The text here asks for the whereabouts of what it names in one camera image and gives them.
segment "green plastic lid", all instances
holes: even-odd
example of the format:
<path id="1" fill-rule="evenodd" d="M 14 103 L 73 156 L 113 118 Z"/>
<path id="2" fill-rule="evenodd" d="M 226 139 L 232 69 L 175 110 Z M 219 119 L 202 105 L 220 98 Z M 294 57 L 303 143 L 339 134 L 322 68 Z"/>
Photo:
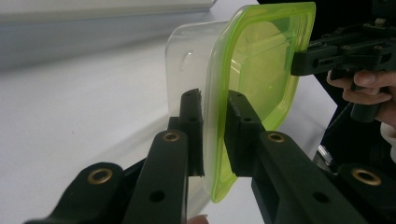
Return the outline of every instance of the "green plastic lid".
<path id="1" fill-rule="evenodd" d="M 290 75 L 295 51 L 308 46 L 315 18 L 314 3 L 247 6 L 238 10 L 215 44 L 208 73 L 212 94 L 206 114 L 217 122 L 211 199 L 221 201 L 236 180 L 224 146 L 228 90 L 246 95 L 267 131 L 287 116 L 298 78 Z M 206 148 L 210 154 L 213 148 Z"/>

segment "clear plastic container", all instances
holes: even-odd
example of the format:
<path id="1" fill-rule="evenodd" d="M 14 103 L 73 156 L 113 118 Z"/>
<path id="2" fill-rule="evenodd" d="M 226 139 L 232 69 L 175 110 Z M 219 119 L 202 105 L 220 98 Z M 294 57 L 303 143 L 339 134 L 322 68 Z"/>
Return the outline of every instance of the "clear plastic container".
<path id="1" fill-rule="evenodd" d="M 170 36 L 166 74 L 170 116 L 183 92 L 203 95 L 205 190 L 223 199 L 236 180 L 223 143 L 228 90 L 246 95 L 266 130 L 287 116 L 298 78 L 295 51 L 307 48 L 314 3 L 246 6 L 228 22 L 189 24 Z"/>

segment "white table surface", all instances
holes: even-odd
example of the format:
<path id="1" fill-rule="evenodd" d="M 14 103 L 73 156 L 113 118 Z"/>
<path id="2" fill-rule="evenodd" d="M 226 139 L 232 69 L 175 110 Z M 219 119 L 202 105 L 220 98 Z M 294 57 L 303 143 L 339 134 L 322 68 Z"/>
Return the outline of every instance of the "white table surface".
<path id="1" fill-rule="evenodd" d="M 0 26 L 0 223 L 47 216 L 77 173 L 93 163 L 127 168 L 146 157 L 167 123 L 167 38 L 185 23 L 227 21 L 247 4 L 256 2 Z M 280 131 L 312 157 L 334 109 L 313 77 L 301 78 Z M 189 216 L 205 207 L 211 223 L 262 223 L 248 179 L 238 180 L 221 203 L 205 205 L 206 199 L 191 204 Z"/>

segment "mounting hole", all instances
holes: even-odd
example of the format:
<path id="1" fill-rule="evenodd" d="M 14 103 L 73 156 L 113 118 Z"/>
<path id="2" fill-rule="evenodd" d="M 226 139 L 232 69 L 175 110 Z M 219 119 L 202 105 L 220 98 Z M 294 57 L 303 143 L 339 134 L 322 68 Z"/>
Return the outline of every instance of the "mounting hole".
<path id="1" fill-rule="evenodd" d="M 162 190 L 155 190 L 155 191 L 151 192 L 150 195 L 148 196 L 148 199 L 152 203 L 159 203 L 164 198 L 165 198 L 165 193 Z"/>
<path id="2" fill-rule="evenodd" d="M 196 122 L 196 121 L 198 121 L 198 118 L 196 117 L 189 118 L 189 122 Z"/>
<path id="3" fill-rule="evenodd" d="M 113 176 L 113 171 L 108 168 L 99 168 L 93 170 L 88 175 L 88 183 L 93 185 L 100 185 L 107 182 Z"/>
<path id="4" fill-rule="evenodd" d="M 364 184 L 371 186 L 381 185 L 381 178 L 370 171 L 366 171 L 364 169 L 353 169 L 352 175 Z"/>
<path id="5" fill-rule="evenodd" d="M 314 192 L 312 196 L 314 196 L 314 199 L 320 203 L 328 203 L 330 201 L 329 197 L 322 192 Z"/>
<path id="6" fill-rule="evenodd" d="M 270 134 L 268 134 L 268 138 L 271 141 L 278 142 L 278 143 L 281 143 L 281 142 L 285 141 L 285 138 L 282 135 L 278 134 L 278 133 L 270 133 Z"/>
<path id="7" fill-rule="evenodd" d="M 163 140 L 166 142 L 176 142 L 180 138 L 178 133 L 166 133 L 163 135 Z"/>

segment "black plastic bracket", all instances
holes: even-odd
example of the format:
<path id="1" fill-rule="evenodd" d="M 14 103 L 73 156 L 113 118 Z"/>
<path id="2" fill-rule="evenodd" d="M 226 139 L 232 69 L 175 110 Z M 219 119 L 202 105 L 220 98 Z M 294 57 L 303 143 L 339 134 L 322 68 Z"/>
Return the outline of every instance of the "black plastic bracket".
<path id="1" fill-rule="evenodd" d="M 128 195 L 122 169 L 96 163 L 78 174 L 47 218 L 26 224 L 120 223 Z"/>
<path id="2" fill-rule="evenodd" d="M 227 108 L 231 167 L 253 177 L 265 223 L 367 223 L 290 137 L 264 130 L 243 94 L 230 91 Z"/>
<path id="3" fill-rule="evenodd" d="M 189 176 L 203 176 L 203 124 L 201 93 L 198 89 L 181 95 L 179 117 L 171 117 L 168 129 L 177 129 L 189 137 Z"/>
<path id="4" fill-rule="evenodd" d="M 373 167 L 345 164 L 336 186 L 370 223 L 396 223 L 396 183 Z"/>
<path id="5" fill-rule="evenodd" d="M 331 79 L 345 77 L 347 70 L 396 69 L 396 32 L 388 24 L 340 28 L 330 35 L 309 43 L 308 49 L 296 52 L 290 73 L 307 76 L 333 70 Z M 374 121 L 379 105 L 354 104 L 350 117 L 359 122 Z"/>
<path id="6" fill-rule="evenodd" d="M 122 224 L 184 224 L 188 192 L 188 138 L 158 133 L 137 180 Z"/>

